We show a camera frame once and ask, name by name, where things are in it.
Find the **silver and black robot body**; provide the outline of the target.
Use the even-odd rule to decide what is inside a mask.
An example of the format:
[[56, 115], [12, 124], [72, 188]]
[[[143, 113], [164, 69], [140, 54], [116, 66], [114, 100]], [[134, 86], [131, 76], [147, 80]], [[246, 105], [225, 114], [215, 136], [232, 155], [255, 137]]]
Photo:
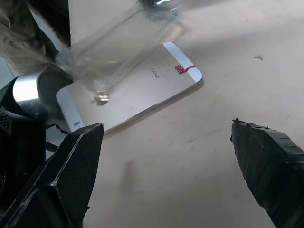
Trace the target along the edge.
[[14, 199], [46, 159], [46, 130], [67, 132], [56, 99], [72, 80], [60, 70], [16, 77], [0, 89], [0, 202]]

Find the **brown fuzzy fabric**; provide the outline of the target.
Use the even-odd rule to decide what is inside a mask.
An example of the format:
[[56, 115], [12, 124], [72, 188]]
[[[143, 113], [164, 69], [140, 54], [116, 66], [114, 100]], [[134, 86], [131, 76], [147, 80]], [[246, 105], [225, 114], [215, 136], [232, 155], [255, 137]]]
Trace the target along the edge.
[[0, 56], [20, 74], [56, 65], [58, 50], [38, 26], [33, 11], [63, 45], [71, 45], [68, 0], [0, 0]]

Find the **white smartphone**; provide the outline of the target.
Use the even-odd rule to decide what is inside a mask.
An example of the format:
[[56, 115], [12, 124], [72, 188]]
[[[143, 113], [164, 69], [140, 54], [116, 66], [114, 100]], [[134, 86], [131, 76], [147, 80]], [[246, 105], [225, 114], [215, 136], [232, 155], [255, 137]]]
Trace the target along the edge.
[[57, 92], [57, 101], [71, 132], [102, 123], [105, 132], [117, 129], [194, 88], [202, 81], [196, 65], [172, 42], [159, 45], [110, 94], [97, 105], [80, 83]]

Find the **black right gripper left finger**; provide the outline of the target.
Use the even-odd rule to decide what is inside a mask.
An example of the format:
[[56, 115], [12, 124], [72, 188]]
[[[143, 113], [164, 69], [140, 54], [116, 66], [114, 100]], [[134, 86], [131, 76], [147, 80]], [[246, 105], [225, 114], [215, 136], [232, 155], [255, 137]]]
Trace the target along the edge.
[[101, 123], [67, 135], [0, 218], [0, 228], [83, 228], [103, 135]]

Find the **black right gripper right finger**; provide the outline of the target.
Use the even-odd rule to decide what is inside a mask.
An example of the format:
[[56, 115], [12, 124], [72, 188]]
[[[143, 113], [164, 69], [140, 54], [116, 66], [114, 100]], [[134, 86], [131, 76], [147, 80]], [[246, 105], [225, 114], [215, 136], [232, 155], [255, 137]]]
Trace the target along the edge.
[[304, 228], [304, 151], [282, 132], [239, 119], [230, 140], [249, 190], [276, 228]]

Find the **clear plastic bottle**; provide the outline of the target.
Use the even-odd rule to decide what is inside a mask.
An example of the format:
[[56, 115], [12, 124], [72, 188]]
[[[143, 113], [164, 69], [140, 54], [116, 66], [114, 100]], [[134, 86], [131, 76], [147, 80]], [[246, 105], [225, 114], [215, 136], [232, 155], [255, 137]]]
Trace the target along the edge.
[[146, 56], [175, 36], [182, 0], [137, 0], [122, 16], [61, 51], [59, 67], [105, 105], [111, 93]]

